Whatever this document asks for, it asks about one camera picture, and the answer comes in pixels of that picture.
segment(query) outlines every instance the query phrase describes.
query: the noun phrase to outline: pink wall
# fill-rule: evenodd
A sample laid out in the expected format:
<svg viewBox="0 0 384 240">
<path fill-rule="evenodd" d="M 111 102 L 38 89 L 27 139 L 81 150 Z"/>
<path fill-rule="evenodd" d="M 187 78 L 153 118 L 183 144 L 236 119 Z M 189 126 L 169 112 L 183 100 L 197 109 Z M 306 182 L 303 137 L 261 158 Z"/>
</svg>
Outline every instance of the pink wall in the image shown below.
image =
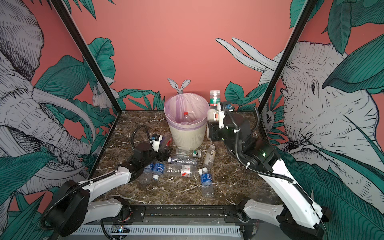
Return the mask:
<svg viewBox="0 0 384 240">
<path fill-rule="evenodd" d="M 289 1 L 94 1 L 96 19 L 83 6 L 71 2 L 72 17 L 90 44 L 109 38 L 115 50 L 116 91 L 124 88 L 160 90 L 166 99 L 179 86 L 192 82 L 185 92 L 209 98 L 209 90 L 223 93 L 230 81 L 245 94 L 258 84 L 261 73 L 245 68 L 215 41 L 247 40 L 273 58 L 284 49 L 290 29 Z M 135 99 L 144 104 L 143 99 Z M 124 100 L 127 109 L 138 109 Z"/>
</svg>

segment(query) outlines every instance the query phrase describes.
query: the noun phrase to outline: white trash can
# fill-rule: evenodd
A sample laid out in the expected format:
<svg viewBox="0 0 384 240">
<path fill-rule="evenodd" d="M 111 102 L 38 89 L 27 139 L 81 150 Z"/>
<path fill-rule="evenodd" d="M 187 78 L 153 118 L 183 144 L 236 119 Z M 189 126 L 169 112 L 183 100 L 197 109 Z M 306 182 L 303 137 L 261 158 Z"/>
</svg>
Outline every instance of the white trash can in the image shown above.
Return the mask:
<svg viewBox="0 0 384 240">
<path fill-rule="evenodd" d="M 176 146 L 198 148 L 204 141 L 209 104 L 202 96 L 183 93 L 171 97 L 164 105 L 164 113 Z"/>
</svg>

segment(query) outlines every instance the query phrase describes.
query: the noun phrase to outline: marble table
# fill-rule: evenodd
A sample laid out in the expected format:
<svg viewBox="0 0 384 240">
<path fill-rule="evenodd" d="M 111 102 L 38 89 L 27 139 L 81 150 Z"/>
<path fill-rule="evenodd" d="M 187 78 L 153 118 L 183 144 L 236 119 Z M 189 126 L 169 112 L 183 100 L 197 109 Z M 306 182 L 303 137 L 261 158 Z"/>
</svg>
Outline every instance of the marble table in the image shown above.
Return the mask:
<svg viewBox="0 0 384 240">
<path fill-rule="evenodd" d="M 255 124 L 252 113 L 241 113 L 250 121 L 251 128 Z M 124 162 L 131 154 L 131 134 L 134 129 L 145 124 L 149 133 L 164 134 L 170 132 L 164 112 L 162 111 L 125 111 L 120 116 L 112 136 L 107 143 L 93 177 L 105 174 Z M 135 135 L 135 143 L 147 141 L 143 129 Z M 198 148 L 203 152 L 198 167 L 203 165 L 205 153 L 209 145 L 216 147 L 216 157 L 211 170 L 214 181 L 215 197 L 204 199 L 201 194 L 200 177 L 170 177 L 161 175 L 159 181 L 142 185 L 138 180 L 119 186 L 100 196 L 97 200 L 106 200 L 113 196 L 121 196 L 131 204 L 186 204 L 186 205 L 231 205 L 238 204 L 244 197 L 268 204 L 281 204 L 282 201 L 274 190 L 257 174 L 245 170 L 235 158 L 227 152 L 222 141 L 204 142 Z"/>
</svg>

